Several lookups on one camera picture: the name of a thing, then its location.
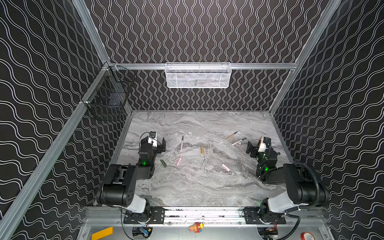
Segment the tan pen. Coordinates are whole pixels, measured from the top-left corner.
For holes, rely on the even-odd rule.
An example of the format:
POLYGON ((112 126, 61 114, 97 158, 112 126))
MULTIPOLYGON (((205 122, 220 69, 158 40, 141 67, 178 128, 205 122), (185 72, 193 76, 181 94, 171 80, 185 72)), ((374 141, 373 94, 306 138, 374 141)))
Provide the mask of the tan pen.
POLYGON ((238 131, 234 132, 233 134, 231 134, 230 136, 228 136, 226 138, 226 141, 230 140, 231 138, 233 138, 236 134, 238 133, 238 131))

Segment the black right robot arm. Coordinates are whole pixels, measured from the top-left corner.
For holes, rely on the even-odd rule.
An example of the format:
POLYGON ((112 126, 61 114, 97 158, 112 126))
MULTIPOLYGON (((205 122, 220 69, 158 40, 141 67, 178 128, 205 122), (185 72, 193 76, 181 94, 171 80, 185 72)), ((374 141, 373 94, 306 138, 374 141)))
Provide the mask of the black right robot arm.
POLYGON ((260 138, 257 145, 247 143, 246 153, 257 161, 256 176, 263 184, 286 185, 286 190, 275 197, 264 199, 256 213, 264 224, 282 224, 283 216, 300 210, 323 205, 329 201, 329 190, 317 172, 304 163, 283 164, 277 167, 278 155, 268 137, 260 138))

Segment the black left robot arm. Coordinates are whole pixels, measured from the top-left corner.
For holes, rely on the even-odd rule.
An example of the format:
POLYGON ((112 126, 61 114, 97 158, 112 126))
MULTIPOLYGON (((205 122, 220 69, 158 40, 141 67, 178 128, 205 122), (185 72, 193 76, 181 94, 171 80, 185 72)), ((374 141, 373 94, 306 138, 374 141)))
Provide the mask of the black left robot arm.
POLYGON ((166 151, 166 140, 160 142, 157 132, 146 132, 140 140, 139 160, 135 165, 111 164, 97 193, 97 203, 121 208, 129 220, 147 223, 151 218, 151 207, 145 198, 135 193, 138 180, 149 180, 155 172, 158 154, 166 151))

